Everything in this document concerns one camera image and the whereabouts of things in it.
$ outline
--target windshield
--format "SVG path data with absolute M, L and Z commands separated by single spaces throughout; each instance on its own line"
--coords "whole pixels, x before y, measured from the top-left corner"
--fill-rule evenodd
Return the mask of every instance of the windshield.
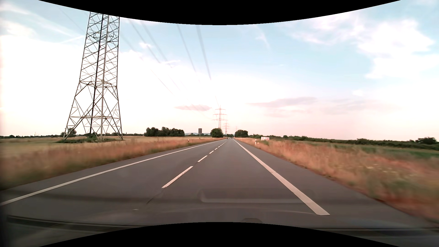
M 244 25 L 0 4 L 9 245 L 191 222 L 439 244 L 438 1 Z

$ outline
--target tree cluster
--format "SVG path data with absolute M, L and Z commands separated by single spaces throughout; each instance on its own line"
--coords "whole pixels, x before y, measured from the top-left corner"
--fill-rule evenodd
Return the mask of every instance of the tree cluster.
M 210 135 L 213 138 L 222 138 L 224 137 L 223 131 L 220 128 L 215 128 L 210 131 Z
M 238 138 L 248 137 L 248 131 L 238 130 L 235 132 L 235 137 L 238 137 Z
M 162 129 L 157 129 L 155 127 L 147 128 L 144 136 L 184 136 L 184 130 L 179 130 L 176 128 L 168 129 L 162 127 Z

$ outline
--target dry grass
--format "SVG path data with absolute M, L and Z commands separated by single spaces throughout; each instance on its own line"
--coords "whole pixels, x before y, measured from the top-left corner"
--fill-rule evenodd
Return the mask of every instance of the dry grass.
M 428 158 L 419 158 L 409 151 L 405 155 L 394 155 L 383 150 L 367 153 L 355 145 L 341 149 L 330 144 L 275 140 L 258 140 L 259 144 L 255 145 L 252 138 L 236 139 L 336 180 L 401 211 L 439 221 L 437 153 Z
M 133 136 L 125 139 L 118 142 L 74 144 L 54 143 L 57 138 L 2 142 L 1 189 L 220 138 Z

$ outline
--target distant hill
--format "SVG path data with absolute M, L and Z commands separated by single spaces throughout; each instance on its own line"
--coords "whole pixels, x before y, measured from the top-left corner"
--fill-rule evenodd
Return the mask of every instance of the distant hill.
M 198 133 L 196 133 L 196 132 L 193 132 L 193 133 L 184 133 L 185 135 L 188 135 L 188 134 L 198 134 Z

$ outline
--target distant pylon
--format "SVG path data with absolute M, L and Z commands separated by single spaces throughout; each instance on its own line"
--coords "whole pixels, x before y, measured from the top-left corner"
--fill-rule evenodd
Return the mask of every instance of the distant pylon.
M 227 115 L 227 114 L 221 113 L 221 110 L 225 110 L 225 109 L 222 109 L 221 106 L 219 106 L 219 108 L 215 109 L 215 110 L 219 110 L 219 113 L 214 114 L 214 115 L 218 115 L 219 118 L 217 117 L 216 119 L 212 119 L 212 120 L 213 121 L 218 121 L 218 128 L 221 129 L 221 121 L 227 121 L 226 119 L 223 119 L 221 116 Z
M 117 91 L 120 17 L 90 12 L 79 83 L 63 139 L 79 125 L 101 139 L 107 131 L 123 140 Z
M 230 126 L 227 124 L 227 120 L 226 120 L 226 123 L 224 124 L 224 129 L 225 129 L 225 132 L 224 132 L 224 133 L 225 133 L 225 134 L 227 134 L 227 128 L 228 128 L 228 127 L 230 127 Z

